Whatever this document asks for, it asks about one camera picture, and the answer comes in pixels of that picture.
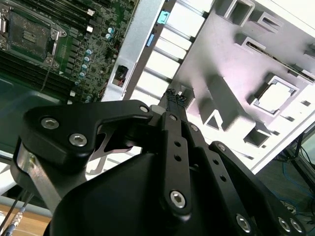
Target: mounting hole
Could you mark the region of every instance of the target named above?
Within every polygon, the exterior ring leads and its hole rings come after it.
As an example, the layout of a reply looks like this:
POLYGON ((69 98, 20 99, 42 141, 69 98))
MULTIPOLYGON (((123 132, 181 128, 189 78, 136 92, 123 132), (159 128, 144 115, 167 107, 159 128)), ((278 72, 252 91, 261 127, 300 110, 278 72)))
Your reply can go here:
POLYGON ((149 112, 149 109, 143 106, 140 107, 140 110, 142 110, 143 112, 149 112))
POLYGON ((226 178, 224 176, 220 176, 220 179, 223 181, 223 182, 226 182, 226 178))
POLYGON ((175 145, 178 146, 178 147, 181 146, 181 144, 180 144, 179 142, 177 142, 177 141, 175 141, 174 143, 175 143, 175 145))
POLYGON ((182 161, 182 159, 181 159, 181 157, 180 157, 179 155, 175 155, 174 158, 175 158, 175 160, 177 160, 177 161, 182 161))
POLYGON ((177 120, 176 116, 170 114, 169 117, 172 119, 172 120, 177 120))

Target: silver screw head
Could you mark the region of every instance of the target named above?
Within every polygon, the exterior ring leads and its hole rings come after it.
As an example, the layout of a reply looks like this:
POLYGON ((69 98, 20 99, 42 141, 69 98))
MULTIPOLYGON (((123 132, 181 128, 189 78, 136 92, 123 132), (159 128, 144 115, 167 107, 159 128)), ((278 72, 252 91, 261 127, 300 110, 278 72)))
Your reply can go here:
POLYGON ((194 131, 196 131, 196 132, 199 130, 198 127, 195 126, 194 124, 191 125, 191 128, 192 128, 194 131))
POLYGON ((172 119, 172 120, 177 120, 177 118, 173 115, 169 115, 169 117, 172 119))
POLYGON ((140 107, 140 110, 142 110, 143 112, 149 112, 149 109, 143 106, 140 107))
POLYGON ((172 203, 178 208, 184 208, 186 204, 185 197, 178 191, 172 191, 170 195, 172 203))
POLYGON ((245 233, 251 232, 250 224, 241 214, 236 214, 236 221, 237 224, 241 227, 242 230, 244 230, 245 233))
POLYGON ((291 219, 290 221, 291 221, 292 226, 296 229, 297 232, 299 233, 303 232, 301 226, 295 220, 291 219))
POLYGON ((222 150, 222 151, 225 151, 225 146, 223 146, 222 144, 218 144, 218 147, 222 150))
POLYGON ((87 138, 83 134, 71 134, 69 141, 72 145, 77 147, 84 147, 88 143, 87 138))
POLYGON ((281 227, 287 231, 288 233, 291 231, 290 230, 290 226, 285 222, 285 220, 283 220, 282 218, 278 217, 279 220, 279 224, 281 225, 281 227))
POLYGON ((57 129, 59 127, 58 121, 54 118, 44 118, 40 123, 45 129, 57 129))

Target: rectangular hole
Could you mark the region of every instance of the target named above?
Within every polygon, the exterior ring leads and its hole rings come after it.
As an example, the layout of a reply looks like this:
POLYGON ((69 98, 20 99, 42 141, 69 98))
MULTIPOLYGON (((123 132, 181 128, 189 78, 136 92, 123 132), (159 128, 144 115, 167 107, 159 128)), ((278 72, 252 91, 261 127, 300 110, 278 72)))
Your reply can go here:
POLYGON ((276 135, 276 136, 279 136, 279 135, 280 135, 280 133, 277 132, 277 131, 272 131, 271 133, 273 133, 273 134, 276 135))
POLYGON ((262 21, 268 25, 270 25, 271 27, 275 28, 275 27, 279 27, 275 22, 273 22, 272 20, 270 20, 269 18, 267 17, 264 17, 262 19, 262 21))
POLYGON ((307 107, 309 107, 309 106, 311 105, 311 103, 308 102, 308 101, 302 101, 301 103, 302 103, 304 106, 307 106, 307 107))
POLYGON ((245 138, 244 142, 249 143, 255 147, 260 147, 267 139, 269 136, 264 135, 257 130, 253 129, 245 138))
POLYGON ((119 65, 116 70, 116 74, 112 83, 122 88, 126 81, 127 73, 128 73, 128 68, 123 65, 119 65))
POLYGON ((292 118, 292 117, 284 117, 284 118, 286 118, 288 121, 290 121, 290 122, 294 122, 295 121, 295 119, 294 118, 292 118))
POLYGON ((236 25, 241 25, 243 23, 243 20, 247 17, 250 11, 251 6, 238 0, 232 9, 230 20, 236 25))

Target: motherboard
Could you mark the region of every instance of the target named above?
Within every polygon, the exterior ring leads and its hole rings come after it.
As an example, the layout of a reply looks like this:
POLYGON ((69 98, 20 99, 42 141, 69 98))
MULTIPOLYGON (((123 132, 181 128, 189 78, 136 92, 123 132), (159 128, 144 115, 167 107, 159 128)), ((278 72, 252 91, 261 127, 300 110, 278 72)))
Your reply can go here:
POLYGON ((0 76, 99 101, 138 0, 0 0, 0 76))

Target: ram slot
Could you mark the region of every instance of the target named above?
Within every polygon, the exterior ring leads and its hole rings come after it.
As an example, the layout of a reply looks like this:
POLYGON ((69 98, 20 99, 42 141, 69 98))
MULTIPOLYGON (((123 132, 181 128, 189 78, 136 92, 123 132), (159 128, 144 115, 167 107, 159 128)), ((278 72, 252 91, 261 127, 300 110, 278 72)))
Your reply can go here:
MULTIPOLYGON (((0 70, 14 75, 14 77, 18 76, 19 80, 35 86, 36 88, 43 85, 47 75, 46 70, 5 53, 0 53, 0 70)), ((73 87, 73 82, 65 80, 54 73, 50 73, 46 82, 46 87, 55 92, 69 95, 69 92, 73 87)))
POLYGON ((45 4, 41 2, 37 2, 36 0, 22 0, 25 4, 31 6, 33 9, 37 11, 41 11, 43 13, 46 13, 47 15, 50 15, 54 17, 57 20, 60 20, 69 26, 72 26, 80 31, 85 31, 87 24, 82 24, 80 22, 77 22, 76 20, 69 17, 68 13, 60 13, 59 11, 53 10, 49 6, 46 6, 45 4))

